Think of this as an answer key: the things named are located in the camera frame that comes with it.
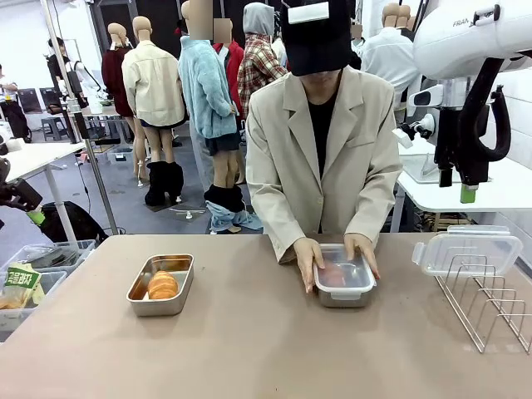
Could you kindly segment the person left hand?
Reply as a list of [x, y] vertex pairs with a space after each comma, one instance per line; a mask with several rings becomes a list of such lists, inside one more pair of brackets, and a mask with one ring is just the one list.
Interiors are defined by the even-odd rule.
[[355, 256], [360, 254], [367, 261], [374, 278], [380, 278], [374, 247], [368, 237], [363, 234], [345, 234], [344, 247], [348, 260], [354, 260]]

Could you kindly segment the person right hand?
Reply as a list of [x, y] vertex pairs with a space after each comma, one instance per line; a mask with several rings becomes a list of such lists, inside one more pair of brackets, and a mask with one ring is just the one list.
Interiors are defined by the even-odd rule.
[[293, 249], [297, 257], [305, 292], [310, 293], [315, 284], [313, 267], [325, 268], [320, 245], [314, 239], [302, 237], [293, 243]]

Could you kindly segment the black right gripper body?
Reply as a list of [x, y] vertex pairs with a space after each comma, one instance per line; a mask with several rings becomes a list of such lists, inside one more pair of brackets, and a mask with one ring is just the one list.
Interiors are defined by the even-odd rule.
[[[438, 165], [440, 174], [450, 174], [444, 170], [451, 170], [452, 166], [456, 165], [454, 161], [453, 151], [458, 146], [458, 117], [461, 110], [454, 110], [450, 108], [441, 108], [438, 116], [437, 126], [437, 142], [434, 161]], [[475, 127], [479, 129], [479, 135], [485, 135], [485, 106], [477, 116]], [[484, 173], [485, 162], [469, 160], [470, 174]]]

